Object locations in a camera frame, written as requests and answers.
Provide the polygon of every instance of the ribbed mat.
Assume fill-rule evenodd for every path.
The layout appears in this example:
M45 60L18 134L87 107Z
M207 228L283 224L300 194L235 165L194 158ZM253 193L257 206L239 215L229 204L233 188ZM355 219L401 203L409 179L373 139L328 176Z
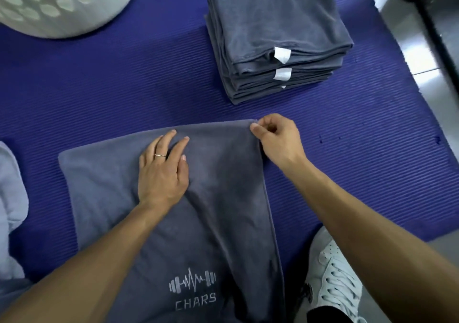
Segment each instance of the ribbed mat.
M0 27L0 140L18 156L30 198L11 250L27 275L37 280L76 251L59 152L271 112L295 120L314 164L397 224L424 240L458 227L459 166L397 43L373 0L337 3L355 42L344 67L238 106L217 72L207 0L133 0L111 24L64 41ZM265 175L285 270L319 222L271 163Z

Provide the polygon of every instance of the heartbeat line graphic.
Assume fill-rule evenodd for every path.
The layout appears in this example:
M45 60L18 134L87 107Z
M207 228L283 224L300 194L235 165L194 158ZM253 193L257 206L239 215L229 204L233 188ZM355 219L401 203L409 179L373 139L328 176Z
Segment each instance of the heartbeat line graphic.
M196 292L197 285L202 281L206 281L206 286L210 287L216 281L215 274L206 270L204 272L204 278L202 278L202 276L198 274L193 275L191 273L191 268L188 268L188 274L185 275L183 281L180 281L180 278L177 276L169 283L169 291L180 294L182 292L180 286L184 286L189 290L193 287L193 290Z

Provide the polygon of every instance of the clothing label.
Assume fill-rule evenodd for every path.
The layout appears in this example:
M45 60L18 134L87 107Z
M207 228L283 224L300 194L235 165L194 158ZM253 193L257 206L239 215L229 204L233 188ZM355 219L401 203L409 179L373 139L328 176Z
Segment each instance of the clothing label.
M291 50L283 47L274 47L274 58L278 59L283 65L290 59Z
M291 77L291 68L279 68L276 69L276 75L274 76L274 80L282 80L286 82Z

